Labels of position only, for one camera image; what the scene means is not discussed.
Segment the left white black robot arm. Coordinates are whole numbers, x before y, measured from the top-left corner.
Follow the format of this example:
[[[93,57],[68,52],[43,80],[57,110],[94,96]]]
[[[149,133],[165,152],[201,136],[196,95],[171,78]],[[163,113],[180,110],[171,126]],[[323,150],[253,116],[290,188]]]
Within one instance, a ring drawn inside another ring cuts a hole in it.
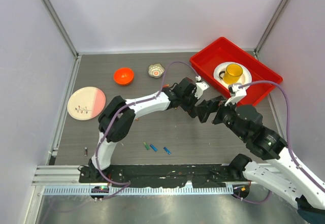
[[[88,162],[90,176],[98,183],[108,177],[111,157],[118,142],[123,140],[135,121],[142,116],[181,107],[188,114],[209,85],[204,81],[193,82],[188,77],[171,87],[137,99],[116,96],[98,118],[100,138],[92,158]]]

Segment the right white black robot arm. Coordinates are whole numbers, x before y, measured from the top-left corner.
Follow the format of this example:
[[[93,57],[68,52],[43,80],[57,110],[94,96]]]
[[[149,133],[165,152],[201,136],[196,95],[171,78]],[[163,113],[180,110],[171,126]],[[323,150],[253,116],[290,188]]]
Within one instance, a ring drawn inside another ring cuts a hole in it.
[[[255,181],[295,207],[307,223],[324,223],[324,181],[296,156],[286,139],[263,125],[263,117],[254,106],[238,107],[217,97],[207,103],[204,118],[211,113],[215,113],[213,124],[223,123],[252,154],[282,174],[279,177],[238,154],[229,168],[232,179]]]

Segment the yellow glass mug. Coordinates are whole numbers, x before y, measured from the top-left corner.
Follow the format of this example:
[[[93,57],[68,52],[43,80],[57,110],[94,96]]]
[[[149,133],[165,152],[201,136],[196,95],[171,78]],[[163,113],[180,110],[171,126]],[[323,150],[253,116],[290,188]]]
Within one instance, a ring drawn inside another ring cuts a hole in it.
[[[219,73],[219,78],[224,81],[226,84],[237,83],[240,77],[243,74],[243,69],[240,65],[231,63],[227,65],[224,71]]]

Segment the white plate in bin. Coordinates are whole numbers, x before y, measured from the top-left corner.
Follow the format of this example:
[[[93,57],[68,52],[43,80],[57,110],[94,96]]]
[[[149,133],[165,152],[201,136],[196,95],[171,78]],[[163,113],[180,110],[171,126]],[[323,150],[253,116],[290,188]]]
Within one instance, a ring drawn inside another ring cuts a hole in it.
[[[220,72],[226,71],[226,68],[230,64],[237,64],[243,69],[243,74],[241,75],[240,79],[237,81],[237,83],[241,84],[246,84],[252,82],[252,76],[249,70],[242,64],[236,63],[236,62],[223,62],[219,64],[214,72],[213,72],[213,77],[214,79],[219,82],[223,87],[228,88],[228,84],[226,84],[221,77],[219,76]]]

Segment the red plastic bin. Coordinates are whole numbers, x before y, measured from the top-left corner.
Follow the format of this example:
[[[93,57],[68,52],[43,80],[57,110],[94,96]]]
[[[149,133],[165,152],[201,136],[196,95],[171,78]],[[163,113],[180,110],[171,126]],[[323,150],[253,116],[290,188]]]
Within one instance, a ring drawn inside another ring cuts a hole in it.
[[[280,84],[283,78],[224,37],[190,58],[192,67],[226,98],[228,86],[268,80]]]

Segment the blue battery right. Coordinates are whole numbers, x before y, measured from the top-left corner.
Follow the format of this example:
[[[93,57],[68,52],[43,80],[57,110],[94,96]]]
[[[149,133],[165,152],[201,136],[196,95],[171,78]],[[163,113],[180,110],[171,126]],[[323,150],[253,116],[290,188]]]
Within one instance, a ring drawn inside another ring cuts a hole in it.
[[[164,147],[164,151],[165,151],[168,155],[171,154],[171,152],[170,152],[166,147]]]

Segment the blue battery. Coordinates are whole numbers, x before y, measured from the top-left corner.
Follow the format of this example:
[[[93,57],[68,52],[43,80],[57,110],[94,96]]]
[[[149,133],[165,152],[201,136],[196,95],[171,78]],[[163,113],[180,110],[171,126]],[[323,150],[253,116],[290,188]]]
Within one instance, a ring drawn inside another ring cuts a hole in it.
[[[151,148],[154,152],[157,152],[157,148],[156,148],[154,145],[150,144],[150,148]]]
[[[164,147],[164,151],[165,151],[168,155],[171,154],[171,152],[170,152],[166,147]]]

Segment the blue battery middle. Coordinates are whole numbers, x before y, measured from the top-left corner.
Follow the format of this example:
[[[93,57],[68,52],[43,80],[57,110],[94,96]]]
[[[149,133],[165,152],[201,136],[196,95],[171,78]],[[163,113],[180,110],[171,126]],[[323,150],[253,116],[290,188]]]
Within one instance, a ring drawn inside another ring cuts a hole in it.
[[[150,148],[151,148],[154,152],[157,152],[157,148],[156,148],[154,145],[150,144]]]

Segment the small patterned flower bowl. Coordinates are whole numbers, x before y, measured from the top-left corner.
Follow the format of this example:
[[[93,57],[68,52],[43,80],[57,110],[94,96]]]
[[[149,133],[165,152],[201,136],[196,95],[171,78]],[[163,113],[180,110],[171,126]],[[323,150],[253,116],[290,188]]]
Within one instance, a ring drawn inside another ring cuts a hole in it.
[[[148,75],[153,78],[161,77],[165,72],[165,68],[160,64],[152,64],[148,67]]]

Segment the green battery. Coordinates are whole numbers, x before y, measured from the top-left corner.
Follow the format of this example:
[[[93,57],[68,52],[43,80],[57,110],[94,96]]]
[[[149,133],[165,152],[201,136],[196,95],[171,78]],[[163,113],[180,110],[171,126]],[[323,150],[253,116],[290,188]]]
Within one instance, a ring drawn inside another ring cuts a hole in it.
[[[144,142],[144,146],[145,146],[146,150],[150,149],[146,142]]]

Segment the orange bowl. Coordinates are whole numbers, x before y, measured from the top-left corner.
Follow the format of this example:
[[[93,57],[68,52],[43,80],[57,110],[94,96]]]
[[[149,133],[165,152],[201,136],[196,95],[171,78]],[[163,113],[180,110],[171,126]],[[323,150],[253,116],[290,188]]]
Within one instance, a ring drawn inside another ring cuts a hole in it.
[[[131,68],[119,68],[113,75],[114,81],[121,86],[127,86],[133,82],[134,72]]]

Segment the pink white floral plate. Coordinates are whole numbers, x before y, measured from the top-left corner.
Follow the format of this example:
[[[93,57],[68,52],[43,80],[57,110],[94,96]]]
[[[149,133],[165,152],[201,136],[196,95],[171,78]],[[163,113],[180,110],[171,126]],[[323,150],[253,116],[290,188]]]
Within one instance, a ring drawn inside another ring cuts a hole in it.
[[[90,120],[101,114],[106,104],[105,94],[96,87],[83,87],[69,98],[67,111],[76,120]]]

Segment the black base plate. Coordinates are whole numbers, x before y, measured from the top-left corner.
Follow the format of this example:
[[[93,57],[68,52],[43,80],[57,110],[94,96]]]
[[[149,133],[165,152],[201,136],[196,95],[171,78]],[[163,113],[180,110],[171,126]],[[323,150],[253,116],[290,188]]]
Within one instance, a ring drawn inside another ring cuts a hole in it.
[[[225,186],[227,182],[251,182],[233,166],[198,165],[111,165],[100,173],[92,166],[78,167],[80,183],[107,183],[113,187],[194,188]]]

